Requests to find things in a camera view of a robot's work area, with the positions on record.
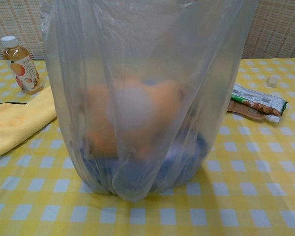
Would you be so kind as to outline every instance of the table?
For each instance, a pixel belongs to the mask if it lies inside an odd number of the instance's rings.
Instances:
[[[242,60],[237,83],[288,100],[280,123],[226,114],[193,179],[138,203],[90,193],[54,120],[0,157],[0,236],[295,236],[295,59]],[[32,97],[0,61],[0,102]]]

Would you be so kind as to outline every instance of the woven wall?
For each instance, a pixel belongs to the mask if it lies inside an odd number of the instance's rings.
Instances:
[[[0,38],[15,35],[34,59],[44,59],[40,32],[42,2],[0,0]],[[243,57],[295,57],[295,0],[260,0]]]

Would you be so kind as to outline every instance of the bottle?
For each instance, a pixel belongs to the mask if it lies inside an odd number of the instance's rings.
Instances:
[[[19,46],[15,36],[2,37],[1,42],[6,47],[3,52],[3,58],[15,75],[16,82],[22,92],[35,94],[42,90],[43,85],[28,50]]]

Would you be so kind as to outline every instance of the plastic bag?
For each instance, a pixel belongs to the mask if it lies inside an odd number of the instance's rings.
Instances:
[[[226,112],[257,3],[44,3],[60,129],[93,191],[137,201],[190,180]]]

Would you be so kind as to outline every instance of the white bottle cap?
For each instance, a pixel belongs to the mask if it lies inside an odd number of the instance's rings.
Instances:
[[[6,48],[14,48],[19,45],[19,41],[15,36],[9,35],[1,38],[1,43]]]
[[[281,118],[280,117],[277,117],[277,116],[274,116],[274,115],[268,115],[265,117],[268,121],[270,122],[274,122],[274,123],[278,123]]]

